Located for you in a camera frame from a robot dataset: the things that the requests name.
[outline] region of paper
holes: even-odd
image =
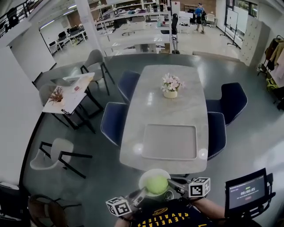
[[[83,98],[86,96],[86,93],[74,93],[72,95],[68,95],[65,99],[64,110],[65,112],[71,114],[76,109],[76,107],[80,104]]]

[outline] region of white wall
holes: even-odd
[[[55,64],[36,25],[10,43],[10,46],[15,58],[31,81],[34,81],[41,72],[50,70]]]
[[[226,11],[226,0],[216,0],[216,18],[217,18],[217,27],[220,28],[222,31],[225,31],[225,12]],[[234,37],[235,33],[231,30],[227,29],[226,33],[229,34],[230,37]],[[243,44],[242,40],[236,36],[235,42],[238,46],[241,47]]]
[[[276,38],[277,35],[284,37],[284,14],[281,14],[270,6],[259,3],[258,20],[263,21],[271,29],[266,47],[270,45],[272,39]]]
[[[63,27],[62,22],[66,22],[67,27]],[[69,20],[67,16],[62,16],[52,22],[51,24],[45,26],[40,30],[41,34],[43,35],[43,38],[45,42],[48,44],[52,43],[53,41],[56,41],[58,39],[58,34],[65,31],[67,34],[67,28],[71,28],[69,24]]]
[[[42,113],[38,90],[9,47],[0,49],[0,181],[19,184],[33,129]]]
[[[242,31],[243,33],[245,33],[246,29],[247,29],[247,22],[248,22],[248,15],[249,12],[247,10],[238,8],[238,7],[234,7],[234,11],[237,12],[238,15],[238,21],[237,21],[237,28]]]

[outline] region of white bowl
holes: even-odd
[[[147,172],[143,173],[143,175],[140,177],[140,180],[139,180],[139,188],[142,189],[146,186],[146,182],[149,177],[153,177],[157,175],[164,176],[166,179],[170,179],[170,175],[168,174],[167,171],[163,169],[159,169],[159,168],[154,168],[154,169],[148,170]],[[153,194],[151,192],[147,192],[147,195],[150,197],[160,196],[164,194],[168,190],[168,188],[161,194]]]

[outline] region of person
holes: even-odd
[[[194,14],[196,15],[196,22],[197,22],[196,31],[199,31],[199,26],[201,24],[201,27],[202,27],[201,34],[205,34],[204,25],[201,22],[201,16],[203,15],[203,12],[204,12],[204,8],[202,7],[202,3],[199,3],[198,8],[195,10]]]
[[[206,198],[191,200],[192,206],[177,199],[158,202],[146,198],[141,203],[142,212],[127,214],[127,220],[119,218],[114,227],[214,227],[224,221],[209,219],[225,217],[225,209]]]

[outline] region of gray floor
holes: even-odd
[[[254,69],[242,63],[220,59],[201,58],[190,55],[123,55],[109,58],[107,66],[115,81],[124,70],[141,73],[144,66],[154,64],[176,64],[195,67],[204,88],[205,98],[221,97],[221,85],[239,82],[247,97],[248,105],[236,120],[227,127],[226,148],[210,160],[207,169],[194,176],[211,177],[211,192],[208,198],[217,204],[225,204],[224,183],[228,180],[249,174],[263,167],[274,173],[273,189],[276,197],[271,207],[256,221],[262,226],[272,226],[282,207],[284,197],[284,116],[272,103],[265,89],[265,79],[257,77]],[[48,81],[43,76],[39,83]],[[94,97],[105,107],[107,102],[121,102],[122,98],[108,79],[110,96],[107,96],[103,83],[98,90],[91,86]],[[42,193],[53,199],[58,197],[83,204],[83,210],[72,208],[70,225],[84,223],[86,227],[113,226],[116,217],[109,213],[105,201],[120,195],[127,195],[138,188],[142,172],[122,165],[119,162],[119,149],[110,143],[100,132],[103,114],[92,119],[97,134],[83,127],[77,131],[68,129],[54,117],[46,114],[32,144],[25,169],[24,185],[30,193]],[[71,164],[87,175],[84,180],[70,170],[35,171],[29,161],[35,157],[40,141],[52,142],[61,137],[72,141],[79,153],[93,155],[91,160],[74,158]]]

